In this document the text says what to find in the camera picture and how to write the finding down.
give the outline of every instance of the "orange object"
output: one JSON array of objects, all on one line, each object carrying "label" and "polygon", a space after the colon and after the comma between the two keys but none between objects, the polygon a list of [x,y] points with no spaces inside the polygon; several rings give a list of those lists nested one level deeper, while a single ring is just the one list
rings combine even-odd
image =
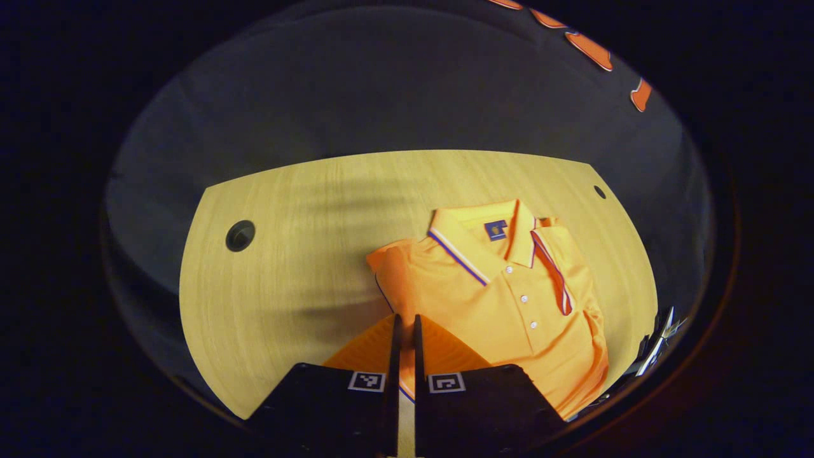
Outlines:
[{"label": "orange object", "polygon": [[583,54],[587,55],[592,61],[596,62],[597,65],[608,72],[613,70],[613,64],[610,62],[611,53],[608,52],[607,49],[599,46],[590,38],[578,32],[565,32],[565,38],[571,42],[572,45],[576,46],[576,49],[582,51]]},{"label": "orange object", "polygon": [[537,19],[537,22],[543,24],[545,27],[548,27],[549,29],[564,29],[567,27],[562,22],[556,20],[551,16],[544,15],[543,13],[539,12],[538,10],[535,10],[534,8],[529,8],[529,10],[531,10],[532,15],[534,16],[535,19]]},{"label": "orange object", "polygon": [[349,371],[387,373],[395,319],[395,314],[390,315],[367,328],[322,365]]},{"label": "orange object", "polygon": [[650,92],[653,91],[653,88],[647,84],[643,78],[639,78],[639,86],[635,90],[630,91],[630,100],[633,102],[633,105],[636,106],[636,109],[640,112],[645,112],[645,108],[647,108],[647,99],[650,98]]},{"label": "orange object", "polygon": [[495,3],[496,5],[500,5],[502,7],[509,8],[511,10],[522,10],[523,9],[523,5],[521,5],[519,3],[516,3],[516,2],[512,2],[511,0],[489,0],[489,1],[492,2],[492,3]]},{"label": "orange object", "polygon": [[[518,364],[563,418],[601,393],[608,360],[593,276],[556,218],[538,220],[520,200],[438,209],[429,237],[367,261],[405,335],[420,314],[489,364]],[[400,382],[411,395],[408,345]]]},{"label": "orange object", "polygon": [[461,339],[426,316],[421,318],[421,334],[425,375],[474,371],[492,366]]}]

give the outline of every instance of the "folded shirt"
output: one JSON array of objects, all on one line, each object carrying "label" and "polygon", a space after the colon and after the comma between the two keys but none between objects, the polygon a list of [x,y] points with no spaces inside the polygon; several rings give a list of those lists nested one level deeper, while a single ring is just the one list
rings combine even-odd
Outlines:
[{"label": "folded shirt", "polygon": [[400,387],[414,399],[415,315],[490,364],[518,364],[568,418],[602,392],[608,369],[593,277],[570,232],[520,200],[438,209],[428,237],[367,257],[405,323]]}]

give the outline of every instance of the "shirt collar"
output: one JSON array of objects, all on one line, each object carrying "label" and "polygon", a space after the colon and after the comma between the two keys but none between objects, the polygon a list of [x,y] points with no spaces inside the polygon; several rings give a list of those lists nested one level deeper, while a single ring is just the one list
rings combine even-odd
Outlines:
[{"label": "shirt collar", "polygon": [[[484,246],[463,225],[468,221],[483,224],[501,219],[505,219],[511,228],[511,231],[506,232],[506,236],[511,239],[506,259]],[[428,235],[441,244],[481,284],[486,285],[506,268],[508,262],[532,266],[532,231],[536,226],[537,219],[523,202],[509,200],[474,207],[437,209]]]}]

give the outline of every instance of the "blue label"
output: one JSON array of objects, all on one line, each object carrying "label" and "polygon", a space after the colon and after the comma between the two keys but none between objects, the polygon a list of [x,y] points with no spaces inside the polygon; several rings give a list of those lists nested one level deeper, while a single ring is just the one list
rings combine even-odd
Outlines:
[{"label": "blue label", "polygon": [[506,238],[506,234],[503,232],[503,228],[506,227],[505,219],[495,222],[487,222],[484,225],[486,226],[486,233],[489,234],[489,239],[492,242]]}]

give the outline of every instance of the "wooden table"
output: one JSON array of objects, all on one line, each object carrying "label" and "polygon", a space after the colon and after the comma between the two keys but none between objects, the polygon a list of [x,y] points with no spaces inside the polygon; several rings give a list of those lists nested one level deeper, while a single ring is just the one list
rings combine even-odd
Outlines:
[{"label": "wooden table", "polygon": [[[579,244],[605,316],[610,386],[653,332],[657,305],[624,208],[590,165],[458,150],[343,156],[207,188],[180,283],[184,334],[204,380],[248,418],[294,363],[323,362],[390,313],[366,254],[423,238],[434,209],[516,198],[537,217],[559,216]],[[244,219],[256,235],[235,253],[226,233]],[[411,456],[414,406],[400,396],[400,456]]]}]

